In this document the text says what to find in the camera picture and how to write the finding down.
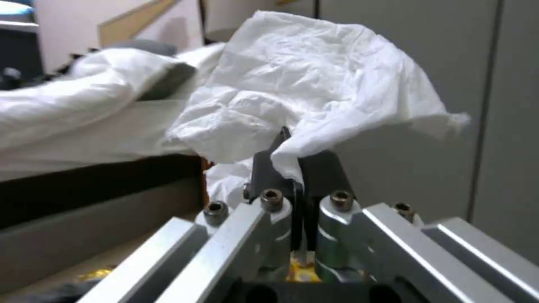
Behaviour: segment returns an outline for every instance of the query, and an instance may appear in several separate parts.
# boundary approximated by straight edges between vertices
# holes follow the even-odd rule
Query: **gray wall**
[[[398,126],[338,146],[356,196],[364,205],[410,203],[427,221],[466,218],[496,1],[321,0],[320,9],[321,19],[363,24],[391,40],[426,71],[449,111],[472,117],[453,140]]]
[[[472,223],[539,264],[539,1],[503,5]]]

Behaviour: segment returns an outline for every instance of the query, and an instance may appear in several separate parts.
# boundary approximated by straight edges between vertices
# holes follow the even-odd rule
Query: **floor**
[[[183,216],[183,219],[194,221],[198,212],[187,214]],[[62,283],[73,281],[78,275],[93,272],[110,265],[118,265],[125,258],[127,258],[137,247],[139,247],[144,241],[146,241],[153,232],[150,232],[137,239],[131,240],[127,243],[119,245],[109,251],[103,252],[94,256],[82,263],[79,263],[73,267],[70,267],[62,272],[59,272],[53,276],[47,277],[39,282],[29,285],[25,288],[21,288],[17,291],[8,293],[6,295],[0,295],[0,302],[9,302],[10,299],[29,294],[38,293],[50,288],[53,288]]]

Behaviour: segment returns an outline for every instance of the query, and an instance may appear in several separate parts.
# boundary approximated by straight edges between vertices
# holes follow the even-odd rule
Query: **gray pillow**
[[[181,84],[189,80],[195,72],[196,68],[189,64],[176,64],[156,84],[147,90],[138,101],[152,101],[168,98],[178,90]]]
[[[161,43],[157,41],[152,41],[152,40],[145,40],[145,39],[135,39],[135,40],[118,42],[106,48],[107,49],[137,49],[137,50],[147,51],[154,54],[160,54],[162,56],[174,56],[177,52],[176,47],[173,45]]]

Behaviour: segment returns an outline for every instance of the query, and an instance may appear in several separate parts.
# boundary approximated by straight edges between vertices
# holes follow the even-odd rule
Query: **mattress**
[[[177,55],[197,73],[168,100],[134,102],[92,125],[1,153],[0,182],[152,156],[193,155],[181,141],[167,140],[165,133],[190,94],[209,77],[223,47],[213,44]]]

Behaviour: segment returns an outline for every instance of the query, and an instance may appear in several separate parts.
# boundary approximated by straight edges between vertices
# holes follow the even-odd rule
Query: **silver metal frame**
[[[320,217],[318,233],[316,235],[316,274],[323,281],[350,282],[363,281],[364,277],[358,274],[363,266],[349,254],[342,241],[337,239],[338,231],[343,225],[349,225],[354,214],[361,212],[356,200],[352,200],[348,211],[341,207],[334,207],[331,197],[320,201]]]
[[[327,207],[320,216],[320,227],[378,280],[404,278],[432,302],[510,302],[385,204],[353,214]]]
[[[537,267],[460,218],[423,233],[516,302],[539,301]]]
[[[282,206],[279,210],[269,212],[271,221],[272,245],[269,247],[267,258],[262,263],[263,267],[277,269],[290,263],[290,238],[292,228],[292,204],[287,198],[281,195]],[[261,198],[257,198],[251,204],[252,207],[265,209]]]
[[[79,303],[155,300],[207,238],[205,228],[172,218]]]
[[[257,276],[272,236],[269,214],[240,204],[156,302],[219,302],[234,281]]]

